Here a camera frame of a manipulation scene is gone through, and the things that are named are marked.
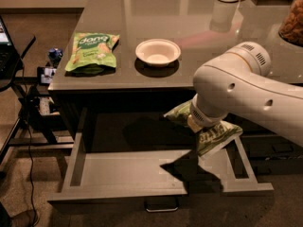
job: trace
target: white bowl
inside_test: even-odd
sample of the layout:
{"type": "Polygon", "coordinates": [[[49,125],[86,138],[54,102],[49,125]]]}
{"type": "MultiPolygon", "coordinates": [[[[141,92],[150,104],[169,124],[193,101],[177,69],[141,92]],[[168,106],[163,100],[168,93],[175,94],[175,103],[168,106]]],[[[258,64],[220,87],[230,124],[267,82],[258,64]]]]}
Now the white bowl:
{"type": "Polygon", "coordinates": [[[136,47],[135,55],[143,62],[162,67],[176,61],[181,54],[180,47],[168,40],[153,39],[136,47]]]}

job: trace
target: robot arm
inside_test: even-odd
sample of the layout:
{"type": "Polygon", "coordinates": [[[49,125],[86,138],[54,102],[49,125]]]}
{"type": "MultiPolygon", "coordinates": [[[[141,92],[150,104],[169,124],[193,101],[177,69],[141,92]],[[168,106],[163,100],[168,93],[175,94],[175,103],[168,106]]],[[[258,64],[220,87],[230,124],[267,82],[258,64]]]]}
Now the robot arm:
{"type": "Polygon", "coordinates": [[[270,63],[259,44],[242,43],[202,65],[193,79],[195,123],[211,127],[232,113],[303,147],[303,88],[265,78],[270,63]]]}

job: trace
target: electronic device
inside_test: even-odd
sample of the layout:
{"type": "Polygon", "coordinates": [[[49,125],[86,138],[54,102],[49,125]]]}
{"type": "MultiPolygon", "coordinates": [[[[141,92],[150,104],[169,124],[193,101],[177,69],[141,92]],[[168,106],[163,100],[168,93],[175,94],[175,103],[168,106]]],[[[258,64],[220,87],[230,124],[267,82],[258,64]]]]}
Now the electronic device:
{"type": "Polygon", "coordinates": [[[5,76],[9,67],[14,68],[20,56],[13,45],[9,32],[0,16],[0,79],[5,76]]]}
{"type": "Polygon", "coordinates": [[[270,64],[261,45],[246,42],[200,66],[193,78],[194,122],[211,127],[232,113],[303,147],[303,87],[266,78],[270,64]]]}
{"type": "Polygon", "coordinates": [[[40,85],[48,86],[52,81],[56,68],[52,67],[38,67],[37,68],[37,76],[40,85]]]}

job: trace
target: black cable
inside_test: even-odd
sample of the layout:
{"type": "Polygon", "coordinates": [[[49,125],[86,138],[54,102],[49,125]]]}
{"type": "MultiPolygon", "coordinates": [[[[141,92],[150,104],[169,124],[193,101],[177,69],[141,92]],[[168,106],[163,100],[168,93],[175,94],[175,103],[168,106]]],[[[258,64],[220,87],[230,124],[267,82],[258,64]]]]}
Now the black cable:
{"type": "Polygon", "coordinates": [[[33,223],[32,223],[32,226],[34,226],[34,223],[35,223],[35,219],[37,218],[37,210],[36,210],[36,207],[35,207],[35,204],[34,204],[34,191],[35,191],[35,186],[34,186],[34,182],[33,182],[33,179],[32,179],[32,170],[33,170],[33,167],[34,167],[34,160],[33,160],[33,157],[32,157],[32,154],[31,154],[31,143],[32,143],[32,134],[31,134],[31,131],[30,131],[30,126],[29,126],[29,110],[28,110],[28,107],[27,107],[27,94],[28,94],[28,89],[27,89],[27,84],[25,82],[25,67],[23,66],[22,68],[22,81],[23,81],[23,84],[25,85],[25,102],[24,102],[24,106],[25,106],[25,117],[23,117],[23,119],[25,118],[26,119],[26,125],[27,125],[27,131],[28,131],[28,134],[29,134],[29,143],[28,143],[28,155],[29,155],[29,158],[30,158],[30,161],[31,161],[31,165],[30,165],[30,171],[29,171],[29,180],[30,180],[30,184],[31,184],[31,196],[30,196],[30,202],[31,202],[31,206],[32,206],[32,210],[34,211],[34,219],[33,219],[33,223]]]}

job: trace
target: brown jar contents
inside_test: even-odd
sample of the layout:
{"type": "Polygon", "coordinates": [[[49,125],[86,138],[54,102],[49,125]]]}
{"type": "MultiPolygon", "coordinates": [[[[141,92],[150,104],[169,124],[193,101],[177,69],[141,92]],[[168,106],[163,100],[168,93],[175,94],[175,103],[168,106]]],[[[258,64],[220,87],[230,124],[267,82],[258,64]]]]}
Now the brown jar contents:
{"type": "Polygon", "coordinates": [[[285,41],[303,46],[303,0],[292,2],[278,33],[285,41]]]}

